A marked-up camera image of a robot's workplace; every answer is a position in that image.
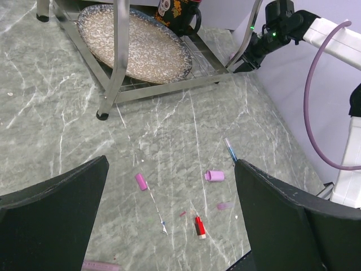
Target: oval plate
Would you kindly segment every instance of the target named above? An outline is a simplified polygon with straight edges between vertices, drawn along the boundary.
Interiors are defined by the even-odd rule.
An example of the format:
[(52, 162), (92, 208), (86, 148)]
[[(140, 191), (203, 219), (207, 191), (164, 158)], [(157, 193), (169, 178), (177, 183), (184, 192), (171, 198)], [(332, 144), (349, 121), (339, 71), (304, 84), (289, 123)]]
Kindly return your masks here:
[[(79, 14), (77, 26), (91, 53), (113, 68), (113, 5), (85, 8)], [(177, 35), (148, 15), (130, 9), (127, 76), (167, 84), (184, 79), (191, 68), (191, 54)]]

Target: gray marble countertop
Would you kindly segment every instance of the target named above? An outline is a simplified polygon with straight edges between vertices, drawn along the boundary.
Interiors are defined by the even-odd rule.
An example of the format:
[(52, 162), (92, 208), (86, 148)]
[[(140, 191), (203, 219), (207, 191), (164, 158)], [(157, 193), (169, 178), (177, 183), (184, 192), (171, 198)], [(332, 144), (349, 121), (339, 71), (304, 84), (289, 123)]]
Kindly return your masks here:
[[(119, 104), (101, 122), (102, 90), (55, 18), (43, 24), (35, 15), (35, 1), (0, 2), (0, 194), (106, 155), (110, 169), (86, 259), (132, 271), (220, 271), (247, 253), (224, 136), (267, 173), (313, 194), (322, 189), (254, 74)], [(228, 31), (201, 36), (222, 61), (234, 51)], [(204, 180), (208, 169), (224, 171), (225, 181)], [(168, 235), (149, 191), (135, 182), (138, 172)], [(217, 210), (229, 201), (234, 208)], [(205, 240), (196, 236), (195, 215)]]

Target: plate rim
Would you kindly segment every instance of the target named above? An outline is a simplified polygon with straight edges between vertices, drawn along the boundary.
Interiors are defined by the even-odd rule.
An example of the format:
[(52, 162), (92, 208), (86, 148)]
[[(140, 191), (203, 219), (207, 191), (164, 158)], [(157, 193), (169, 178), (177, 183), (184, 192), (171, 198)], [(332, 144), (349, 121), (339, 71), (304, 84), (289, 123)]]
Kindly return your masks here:
[[(77, 29), (78, 32), (82, 38), (82, 40), (84, 41), (84, 43), (86, 44), (87, 48), (89, 49), (89, 51), (95, 56), (95, 58), (97, 58), (99, 61), (101, 61), (102, 63), (104, 63), (105, 65), (107, 65), (108, 67), (113, 69), (113, 63), (110, 65), (109, 62), (103, 61), (102, 58), (92, 50), (92, 48), (90, 48), (90, 46), (87, 44), (86, 39), (84, 38), (85, 34), (83, 31), (82, 26), (84, 25), (84, 21), (88, 18), (88, 15), (93, 14), (95, 12), (98, 11), (102, 11), (102, 10), (114, 10), (114, 5), (112, 4), (97, 4), (97, 5), (90, 5), (85, 7), (78, 16), (78, 20), (77, 20)], [(174, 83), (174, 82), (179, 82), (184, 80), (191, 72), (191, 69), (193, 67), (193, 61), (192, 61), (192, 56), (191, 53), (189, 51), (189, 49), (184, 45), (184, 43), (182, 42), (182, 40), (173, 32), (171, 31), (169, 28), (167, 28), (165, 25), (163, 25), (161, 22), (155, 20), (154, 18), (148, 16), (147, 14), (135, 9), (135, 8), (130, 8), (129, 11), (129, 16), (137, 16), (138, 18), (144, 19), (146, 21), (148, 21), (151, 24), (155, 24), (155, 26), (160, 27), (161, 29), (164, 29), (167, 34), (170, 35), (170, 38), (177, 43), (179, 46), (181, 46), (182, 48), (184, 48), (184, 53), (186, 54), (186, 57), (188, 59), (188, 61), (186, 61), (187, 64), (187, 68), (179, 73), (177, 76), (175, 76), (173, 79), (171, 80), (167, 80), (167, 81), (156, 81), (156, 80), (152, 80), (152, 81), (148, 81), (145, 80), (144, 78), (140, 78), (138, 76), (134, 76), (132, 74), (129, 74), (128, 70), (126, 71), (126, 75), (137, 79), (137, 80), (141, 80), (144, 82), (149, 82), (149, 83), (153, 83), (153, 84), (169, 84), (169, 83)]]

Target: syringe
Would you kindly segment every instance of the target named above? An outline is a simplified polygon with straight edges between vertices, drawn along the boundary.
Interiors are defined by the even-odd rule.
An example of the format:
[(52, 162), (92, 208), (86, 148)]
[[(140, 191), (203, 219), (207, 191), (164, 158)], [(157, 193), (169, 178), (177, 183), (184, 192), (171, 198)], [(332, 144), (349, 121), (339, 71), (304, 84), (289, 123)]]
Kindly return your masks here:
[(237, 162), (237, 156), (235, 155), (228, 138), (226, 138), (226, 137), (224, 138), (224, 143), (226, 144), (226, 147), (227, 147), (228, 152), (230, 153), (230, 155), (232, 157), (233, 162), (236, 163)]

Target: red lighter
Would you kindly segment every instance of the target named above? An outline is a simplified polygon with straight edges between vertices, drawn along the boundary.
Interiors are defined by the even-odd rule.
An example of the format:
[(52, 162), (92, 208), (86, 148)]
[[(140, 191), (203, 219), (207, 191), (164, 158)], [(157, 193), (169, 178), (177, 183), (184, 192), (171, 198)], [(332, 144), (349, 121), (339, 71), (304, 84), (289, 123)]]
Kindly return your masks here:
[(205, 239), (205, 229), (203, 226), (203, 222), (201, 221), (201, 218), (199, 216), (196, 217), (196, 222), (194, 225), (196, 226), (196, 231), (199, 239)]

